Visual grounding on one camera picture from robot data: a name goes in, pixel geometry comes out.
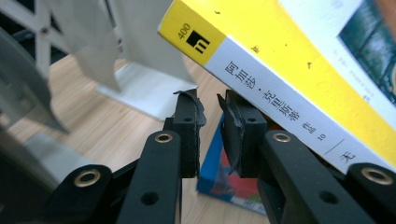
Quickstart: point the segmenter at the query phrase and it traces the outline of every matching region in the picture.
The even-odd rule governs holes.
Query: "book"
[[[224,202],[266,215],[257,189],[257,178],[240,178],[237,173],[231,173],[232,168],[221,140],[220,124],[206,153],[197,190]]]
[[[395,171],[395,106],[378,112],[280,2],[174,0],[158,32],[342,173]]]

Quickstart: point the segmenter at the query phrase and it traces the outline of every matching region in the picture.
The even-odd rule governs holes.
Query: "bolt hole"
[[[289,142],[291,141],[290,136],[284,133],[274,133],[273,138],[278,142]]]
[[[325,203],[337,204],[338,199],[329,191],[322,191],[319,193],[319,198]]]
[[[390,176],[375,168],[365,167],[361,169],[361,173],[367,179],[380,185],[391,185],[393,183],[393,179]]]
[[[79,188],[88,187],[96,183],[100,179],[100,176],[100,172],[96,169],[82,171],[75,178],[75,185]]]
[[[158,200],[160,200],[160,195],[156,192],[147,192],[140,198],[140,201],[144,205],[153,205],[158,202]]]
[[[167,143],[172,141],[173,137],[169,133],[160,133],[155,137],[155,141],[159,143]]]

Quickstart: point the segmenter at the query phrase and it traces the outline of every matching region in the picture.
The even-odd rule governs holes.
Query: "wooden floor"
[[[202,164],[221,115],[216,94],[223,95],[226,86],[191,60],[185,58],[185,63],[199,84],[198,97],[205,106]],[[123,64],[124,61],[117,62],[116,68]],[[35,133],[45,133],[116,171],[139,158],[146,138],[163,127],[162,122],[97,92],[96,83],[83,76],[73,56],[66,56],[51,67],[49,87],[53,111],[70,134],[23,119],[9,129],[18,140],[24,142]],[[266,217],[198,193],[196,181],[183,180],[182,223],[268,223]]]

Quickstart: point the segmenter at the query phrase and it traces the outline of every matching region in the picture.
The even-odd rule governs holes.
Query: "black mechanical arm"
[[[175,115],[148,137],[140,159],[115,173],[102,165],[72,172],[33,223],[180,223],[181,178],[199,174],[196,91],[178,92]],[[257,177],[271,223],[396,223],[396,175],[355,164],[324,166],[293,134],[268,131],[259,110],[227,91],[222,137],[232,168]]]

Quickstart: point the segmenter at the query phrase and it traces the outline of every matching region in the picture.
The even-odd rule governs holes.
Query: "yellow book cover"
[[[276,0],[174,0],[159,34],[341,172],[395,171],[394,105],[369,104],[299,25]]]

